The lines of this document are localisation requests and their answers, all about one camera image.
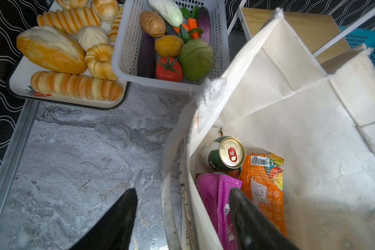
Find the round white bun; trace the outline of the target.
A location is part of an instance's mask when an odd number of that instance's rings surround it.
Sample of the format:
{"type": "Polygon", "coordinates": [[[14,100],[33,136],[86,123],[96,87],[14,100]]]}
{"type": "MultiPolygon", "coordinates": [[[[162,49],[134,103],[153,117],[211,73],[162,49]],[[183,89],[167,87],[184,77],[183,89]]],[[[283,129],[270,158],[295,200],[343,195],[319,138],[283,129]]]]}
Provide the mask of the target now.
{"type": "Polygon", "coordinates": [[[110,44],[106,31],[96,26],[86,26],[79,30],[77,41],[85,52],[98,44],[110,44]]]}

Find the striped long bread loaf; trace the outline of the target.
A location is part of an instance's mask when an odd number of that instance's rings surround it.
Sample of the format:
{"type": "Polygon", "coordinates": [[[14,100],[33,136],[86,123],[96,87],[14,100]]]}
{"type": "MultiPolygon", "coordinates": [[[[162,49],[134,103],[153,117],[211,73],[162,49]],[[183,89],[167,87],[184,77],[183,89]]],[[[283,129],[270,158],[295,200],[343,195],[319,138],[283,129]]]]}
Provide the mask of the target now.
{"type": "Polygon", "coordinates": [[[124,94],[123,87],[115,81],[51,71],[35,73],[30,83],[34,92],[75,99],[114,102],[124,94]]]}

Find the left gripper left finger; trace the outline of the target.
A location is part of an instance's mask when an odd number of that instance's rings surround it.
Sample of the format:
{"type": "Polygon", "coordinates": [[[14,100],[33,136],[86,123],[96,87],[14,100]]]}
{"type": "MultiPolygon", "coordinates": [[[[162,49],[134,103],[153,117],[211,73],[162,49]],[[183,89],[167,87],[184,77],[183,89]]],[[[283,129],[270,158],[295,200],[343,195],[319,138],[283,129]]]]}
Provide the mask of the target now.
{"type": "Polygon", "coordinates": [[[130,245],[138,198],[130,188],[115,202],[72,250],[127,250],[130,245]]]}

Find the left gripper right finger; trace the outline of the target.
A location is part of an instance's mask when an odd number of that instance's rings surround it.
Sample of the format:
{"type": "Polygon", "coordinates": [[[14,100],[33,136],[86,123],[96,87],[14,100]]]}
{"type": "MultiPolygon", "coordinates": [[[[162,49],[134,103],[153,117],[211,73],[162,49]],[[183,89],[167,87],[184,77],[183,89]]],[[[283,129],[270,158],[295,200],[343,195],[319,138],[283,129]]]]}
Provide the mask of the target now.
{"type": "Polygon", "coordinates": [[[238,188],[229,194],[231,218],[240,250],[297,250],[238,188]]]}

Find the wooden two-tier shelf rack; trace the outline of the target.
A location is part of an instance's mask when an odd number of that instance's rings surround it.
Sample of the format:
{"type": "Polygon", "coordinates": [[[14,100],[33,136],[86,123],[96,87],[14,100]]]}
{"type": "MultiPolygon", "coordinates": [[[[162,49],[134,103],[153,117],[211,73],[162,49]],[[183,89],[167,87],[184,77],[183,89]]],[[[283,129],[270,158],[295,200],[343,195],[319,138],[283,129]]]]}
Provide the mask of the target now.
{"type": "Polygon", "coordinates": [[[340,27],[352,25],[375,8],[375,1],[225,1],[227,24],[233,22],[237,9],[245,8],[244,23],[251,36],[276,8],[311,52],[337,35],[340,27]]]}

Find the large bread loaf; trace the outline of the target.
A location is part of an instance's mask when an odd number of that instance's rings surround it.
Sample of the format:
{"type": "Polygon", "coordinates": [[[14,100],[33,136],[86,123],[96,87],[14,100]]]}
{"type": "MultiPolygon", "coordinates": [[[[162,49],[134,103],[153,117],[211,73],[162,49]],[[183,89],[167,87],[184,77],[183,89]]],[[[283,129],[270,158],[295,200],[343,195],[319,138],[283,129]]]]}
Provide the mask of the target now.
{"type": "Polygon", "coordinates": [[[79,75],[87,70],[83,48],[52,26],[33,27],[16,38],[17,49],[45,69],[79,75]]]}

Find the cream canvas tote bag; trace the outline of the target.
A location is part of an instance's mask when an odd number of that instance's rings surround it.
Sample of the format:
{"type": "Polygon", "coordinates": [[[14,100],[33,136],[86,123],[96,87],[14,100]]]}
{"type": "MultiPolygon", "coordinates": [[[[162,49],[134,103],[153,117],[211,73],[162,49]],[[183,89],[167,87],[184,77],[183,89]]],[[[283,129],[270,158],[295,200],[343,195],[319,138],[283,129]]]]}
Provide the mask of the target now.
{"type": "Polygon", "coordinates": [[[218,128],[247,152],[284,158],[289,245],[375,250],[375,67],[360,45],[320,64],[276,9],[220,78],[205,80],[165,144],[161,206],[168,248],[182,249],[171,201],[180,183],[194,250],[222,248],[195,185],[199,150],[218,128]]]}

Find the green drink can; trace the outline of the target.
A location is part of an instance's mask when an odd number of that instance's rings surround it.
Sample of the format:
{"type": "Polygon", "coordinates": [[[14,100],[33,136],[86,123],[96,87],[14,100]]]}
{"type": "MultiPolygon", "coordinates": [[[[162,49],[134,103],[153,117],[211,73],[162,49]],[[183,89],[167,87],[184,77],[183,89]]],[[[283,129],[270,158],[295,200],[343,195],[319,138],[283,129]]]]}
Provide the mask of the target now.
{"type": "Polygon", "coordinates": [[[205,144],[200,151],[204,166],[221,172],[232,172],[239,169],[245,160],[243,144],[232,136],[221,136],[205,144]]]}

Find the long braided bread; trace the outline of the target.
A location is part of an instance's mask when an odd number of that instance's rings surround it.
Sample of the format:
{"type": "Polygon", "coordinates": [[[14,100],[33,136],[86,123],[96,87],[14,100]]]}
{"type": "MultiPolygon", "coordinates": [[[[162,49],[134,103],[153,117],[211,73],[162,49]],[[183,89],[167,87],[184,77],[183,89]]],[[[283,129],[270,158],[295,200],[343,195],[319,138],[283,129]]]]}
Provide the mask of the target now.
{"type": "Polygon", "coordinates": [[[76,7],[44,12],[37,16],[38,26],[52,26],[68,35],[77,34],[83,27],[101,25],[98,15],[92,8],[76,7]]]}

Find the brown potato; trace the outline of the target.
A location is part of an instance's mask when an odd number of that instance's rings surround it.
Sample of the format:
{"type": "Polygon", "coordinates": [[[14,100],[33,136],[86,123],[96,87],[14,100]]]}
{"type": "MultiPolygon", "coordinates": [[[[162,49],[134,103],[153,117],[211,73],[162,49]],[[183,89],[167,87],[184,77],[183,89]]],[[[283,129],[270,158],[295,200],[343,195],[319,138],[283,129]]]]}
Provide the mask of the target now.
{"type": "Polygon", "coordinates": [[[166,33],[166,25],[163,18],[154,11],[144,11],[140,15],[139,21],[144,32],[151,37],[158,38],[166,33]]]}

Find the purple eggplant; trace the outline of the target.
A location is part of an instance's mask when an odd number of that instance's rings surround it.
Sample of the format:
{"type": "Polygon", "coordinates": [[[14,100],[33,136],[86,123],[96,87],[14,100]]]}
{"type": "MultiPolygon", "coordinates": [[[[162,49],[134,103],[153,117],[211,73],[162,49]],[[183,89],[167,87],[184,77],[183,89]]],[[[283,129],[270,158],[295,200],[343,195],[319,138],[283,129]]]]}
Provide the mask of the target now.
{"type": "Polygon", "coordinates": [[[154,38],[143,32],[140,52],[138,57],[137,76],[145,78],[155,78],[156,58],[155,58],[154,38]]]}

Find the purple snack packet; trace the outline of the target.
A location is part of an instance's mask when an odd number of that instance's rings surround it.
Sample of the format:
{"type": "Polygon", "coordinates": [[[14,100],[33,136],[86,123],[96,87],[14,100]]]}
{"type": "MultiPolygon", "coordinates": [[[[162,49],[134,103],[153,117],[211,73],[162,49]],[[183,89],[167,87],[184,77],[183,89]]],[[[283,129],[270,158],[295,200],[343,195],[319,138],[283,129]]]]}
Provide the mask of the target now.
{"type": "Polygon", "coordinates": [[[229,194],[240,189],[242,181],[222,173],[199,174],[196,187],[204,207],[225,250],[237,250],[237,239],[231,218],[229,194]]]}

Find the white plastic vegetable basket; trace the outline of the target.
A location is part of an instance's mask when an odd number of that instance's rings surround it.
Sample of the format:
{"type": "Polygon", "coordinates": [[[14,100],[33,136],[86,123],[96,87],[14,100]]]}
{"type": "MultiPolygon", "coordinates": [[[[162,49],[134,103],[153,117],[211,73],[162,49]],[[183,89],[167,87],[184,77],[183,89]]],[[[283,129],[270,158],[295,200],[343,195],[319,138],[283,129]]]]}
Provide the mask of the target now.
{"type": "Polygon", "coordinates": [[[229,62],[223,1],[125,1],[112,59],[120,79],[196,93],[229,62]]]}

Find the green cabbage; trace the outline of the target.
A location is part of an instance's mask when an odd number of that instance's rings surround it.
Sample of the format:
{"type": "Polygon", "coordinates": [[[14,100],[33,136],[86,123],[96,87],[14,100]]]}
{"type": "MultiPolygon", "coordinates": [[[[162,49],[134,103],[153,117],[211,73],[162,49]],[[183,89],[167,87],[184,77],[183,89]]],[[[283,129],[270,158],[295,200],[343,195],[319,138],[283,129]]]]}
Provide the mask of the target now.
{"type": "Polygon", "coordinates": [[[186,79],[200,81],[214,66],[214,49],[203,39],[190,40],[182,47],[178,61],[186,79]]]}

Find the orange Fox's candy bag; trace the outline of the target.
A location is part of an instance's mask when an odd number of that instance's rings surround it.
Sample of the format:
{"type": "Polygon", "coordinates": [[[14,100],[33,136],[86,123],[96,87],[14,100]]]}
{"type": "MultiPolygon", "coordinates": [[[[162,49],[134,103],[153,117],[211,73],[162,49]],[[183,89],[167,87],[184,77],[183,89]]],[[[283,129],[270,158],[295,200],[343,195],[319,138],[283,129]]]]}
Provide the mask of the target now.
{"type": "Polygon", "coordinates": [[[284,159],[269,153],[246,156],[239,179],[241,190],[265,217],[284,235],[283,168],[284,159]]]}

